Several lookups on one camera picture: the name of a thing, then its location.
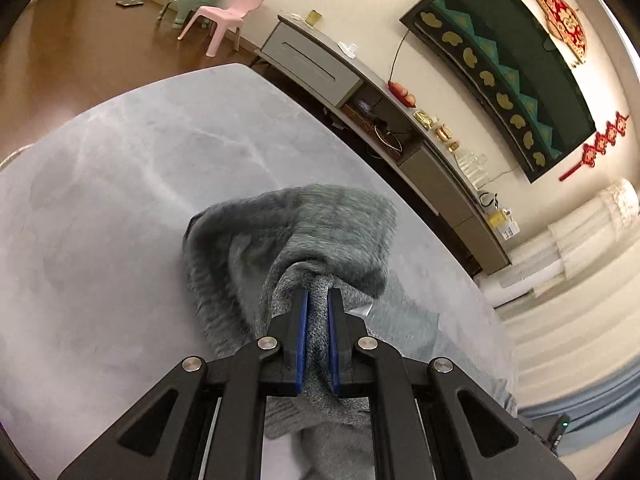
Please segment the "grey knit garment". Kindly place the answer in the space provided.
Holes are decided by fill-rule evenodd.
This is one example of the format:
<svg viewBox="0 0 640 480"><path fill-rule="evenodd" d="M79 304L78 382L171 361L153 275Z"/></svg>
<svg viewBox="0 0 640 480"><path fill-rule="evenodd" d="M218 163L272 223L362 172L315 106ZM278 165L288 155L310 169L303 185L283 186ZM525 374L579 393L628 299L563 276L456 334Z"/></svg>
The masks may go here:
<svg viewBox="0 0 640 480"><path fill-rule="evenodd" d="M186 286L210 351L232 356L309 294L304 388L266 408L269 439L290 437L308 479L369 479L369 405L331 390L328 293L403 356L452 359L509 413L514 351L494 309L432 234L400 235L385 197L314 184L211 206L183 237Z"/></svg>

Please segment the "blue window curtain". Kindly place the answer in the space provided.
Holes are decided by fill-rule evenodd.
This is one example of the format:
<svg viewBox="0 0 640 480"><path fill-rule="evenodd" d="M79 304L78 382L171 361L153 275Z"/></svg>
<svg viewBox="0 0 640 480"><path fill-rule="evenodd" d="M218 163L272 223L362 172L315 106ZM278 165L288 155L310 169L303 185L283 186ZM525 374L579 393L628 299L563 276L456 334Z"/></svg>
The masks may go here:
<svg viewBox="0 0 640 480"><path fill-rule="evenodd" d="M593 385L559 399L519 408L529 420L566 415L563 437L553 451L570 455L588 448L614 432L633 424L639 415L639 362L608 375Z"/></svg>

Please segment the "cream window curtain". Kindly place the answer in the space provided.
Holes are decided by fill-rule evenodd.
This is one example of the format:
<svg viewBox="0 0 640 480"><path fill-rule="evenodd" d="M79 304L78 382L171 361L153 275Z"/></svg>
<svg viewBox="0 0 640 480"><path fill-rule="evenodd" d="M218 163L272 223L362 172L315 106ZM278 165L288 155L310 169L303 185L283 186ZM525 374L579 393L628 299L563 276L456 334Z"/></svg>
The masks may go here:
<svg viewBox="0 0 640 480"><path fill-rule="evenodd" d="M515 344L521 408L600 382L639 356L639 240L576 278L497 309Z"/></svg>

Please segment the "yellow box on cabinet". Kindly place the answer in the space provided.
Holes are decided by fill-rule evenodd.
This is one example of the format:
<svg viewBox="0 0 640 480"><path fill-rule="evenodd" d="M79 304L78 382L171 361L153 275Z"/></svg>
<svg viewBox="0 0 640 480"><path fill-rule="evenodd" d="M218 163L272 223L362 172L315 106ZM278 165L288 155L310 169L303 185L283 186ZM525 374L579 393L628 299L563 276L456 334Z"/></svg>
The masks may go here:
<svg viewBox="0 0 640 480"><path fill-rule="evenodd" d="M487 221L493 229L500 228L509 220L509 215L503 209L496 209L487 217Z"/></svg>

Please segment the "clear glass cups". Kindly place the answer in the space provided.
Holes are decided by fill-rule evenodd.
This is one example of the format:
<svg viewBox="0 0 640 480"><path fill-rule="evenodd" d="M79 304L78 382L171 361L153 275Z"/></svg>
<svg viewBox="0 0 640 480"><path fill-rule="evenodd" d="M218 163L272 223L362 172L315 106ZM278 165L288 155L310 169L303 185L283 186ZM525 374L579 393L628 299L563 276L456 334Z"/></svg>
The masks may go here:
<svg viewBox="0 0 640 480"><path fill-rule="evenodd" d="M479 191L487 184L489 180L486 171L487 157L484 154L475 154L467 148L458 148L454 152L454 159L462 174L473 185L473 188Z"/></svg>

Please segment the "gold ornaments on cabinet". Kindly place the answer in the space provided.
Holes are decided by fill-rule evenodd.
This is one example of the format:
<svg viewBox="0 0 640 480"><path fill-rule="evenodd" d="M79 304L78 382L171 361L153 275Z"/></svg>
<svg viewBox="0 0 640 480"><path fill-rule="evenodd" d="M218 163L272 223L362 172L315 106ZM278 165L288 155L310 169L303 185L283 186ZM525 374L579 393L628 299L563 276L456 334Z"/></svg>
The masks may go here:
<svg viewBox="0 0 640 480"><path fill-rule="evenodd" d="M426 130L431 131L435 138L446 145L446 148L450 153L457 151L460 144L454 140L451 131L445 124L440 122L435 116L427 114L424 110L416 110L413 113L413 118Z"/></svg>

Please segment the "red hanging knot ornament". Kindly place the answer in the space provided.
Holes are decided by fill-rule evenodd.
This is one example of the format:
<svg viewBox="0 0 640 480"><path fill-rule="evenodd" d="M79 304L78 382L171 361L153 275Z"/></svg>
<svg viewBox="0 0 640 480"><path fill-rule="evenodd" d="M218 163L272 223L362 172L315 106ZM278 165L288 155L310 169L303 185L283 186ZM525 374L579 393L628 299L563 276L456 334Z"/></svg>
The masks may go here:
<svg viewBox="0 0 640 480"><path fill-rule="evenodd" d="M559 177L559 181L564 182L582 167L593 168L596 166L598 156L605 155L608 147L614 146L619 136L621 138L626 136L628 120L629 115L623 115L617 112L614 122L606 123L604 133L597 131L594 135L593 142L585 143L582 146L582 156L580 156L579 162L567 170L567 172L564 172L564 174Z"/></svg>

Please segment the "long grey tv cabinet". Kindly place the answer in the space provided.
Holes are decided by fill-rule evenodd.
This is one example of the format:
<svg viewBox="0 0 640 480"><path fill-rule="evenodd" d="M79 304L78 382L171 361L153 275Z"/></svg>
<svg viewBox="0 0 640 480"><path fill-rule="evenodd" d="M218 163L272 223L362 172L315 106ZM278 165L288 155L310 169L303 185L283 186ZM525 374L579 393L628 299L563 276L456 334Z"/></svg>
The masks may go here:
<svg viewBox="0 0 640 480"><path fill-rule="evenodd" d="M284 13L256 51L259 61L288 77L405 182L410 195L444 220L487 274L510 260L489 225L480 192L446 146L390 92L386 82L349 58L323 32Z"/></svg>

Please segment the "red fruit plate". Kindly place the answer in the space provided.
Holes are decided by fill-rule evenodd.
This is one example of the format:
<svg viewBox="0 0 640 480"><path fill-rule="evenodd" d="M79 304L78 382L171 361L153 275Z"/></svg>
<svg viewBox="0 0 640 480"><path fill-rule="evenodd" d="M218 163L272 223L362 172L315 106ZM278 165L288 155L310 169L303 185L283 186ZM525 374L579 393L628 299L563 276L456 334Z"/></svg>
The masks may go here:
<svg viewBox="0 0 640 480"><path fill-rule="evenodd" d="M411 94L407 88L405 88L402 84L397 81L389 81L387 83L387 88L392 92L393 96L405 105L408 108L416 107L416 97Z"/></svg>

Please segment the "small yellow cup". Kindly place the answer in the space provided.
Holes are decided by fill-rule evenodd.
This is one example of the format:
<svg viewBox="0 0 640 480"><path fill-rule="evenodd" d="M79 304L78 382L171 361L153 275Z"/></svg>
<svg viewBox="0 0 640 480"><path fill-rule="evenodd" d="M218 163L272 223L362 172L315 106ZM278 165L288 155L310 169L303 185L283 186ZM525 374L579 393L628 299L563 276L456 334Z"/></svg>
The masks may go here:
<svg viewBox="0 0 640 480"><path fill-rule="evenodd" d="M322 15L316 10L310 10L305 18L305 23L311 27L317 25L318 21L320 21Z"/></svg>

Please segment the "round red gold ornament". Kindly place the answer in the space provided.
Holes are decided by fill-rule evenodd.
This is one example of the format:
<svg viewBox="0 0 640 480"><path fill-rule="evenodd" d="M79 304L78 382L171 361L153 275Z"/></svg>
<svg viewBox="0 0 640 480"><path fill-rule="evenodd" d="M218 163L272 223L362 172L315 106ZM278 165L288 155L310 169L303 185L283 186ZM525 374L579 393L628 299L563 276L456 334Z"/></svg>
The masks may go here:
<svg viewBox="0 0 640 480"><path fill-rule="evenodd" d="M577 12L565 0L535 0L546 17L550 34L573 53L575 66L587 59L588 44L585 29Z"/></svg>

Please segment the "pink plastic chair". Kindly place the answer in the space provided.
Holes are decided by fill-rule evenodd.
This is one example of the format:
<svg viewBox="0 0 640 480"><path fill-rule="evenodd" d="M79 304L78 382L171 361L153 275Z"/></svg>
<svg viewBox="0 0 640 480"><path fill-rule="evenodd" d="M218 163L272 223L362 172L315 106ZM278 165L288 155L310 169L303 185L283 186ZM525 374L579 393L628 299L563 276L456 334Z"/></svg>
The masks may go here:
<svg viewBox="0 0 640 480"><path fill-rule="evenodd" d="M178 40L183 40L186 33L195 24L198 18L206 18L213 23L212 39L205 55L214 58L217 54L221 41L230 29L235 30L234 50L240 50L240 37L244 20L250 12L257 10L265 0L229 0L229 5L223 9L218 6L200 6L194 12L189 23L183 27L178 36Z"/></svg>

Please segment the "wall television with pattern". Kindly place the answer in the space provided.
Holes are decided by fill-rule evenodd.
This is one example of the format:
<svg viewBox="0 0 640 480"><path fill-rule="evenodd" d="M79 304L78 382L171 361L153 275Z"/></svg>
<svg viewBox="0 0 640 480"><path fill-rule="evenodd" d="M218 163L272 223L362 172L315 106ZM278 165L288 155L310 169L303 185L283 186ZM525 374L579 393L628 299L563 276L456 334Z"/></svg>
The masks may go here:
<svg viewBox="0 0 640 480"><path fill-rule="evenodd" d="M567 62L522 0L420 0L401 23L480 102L529 182L596 131Z"/></svg>

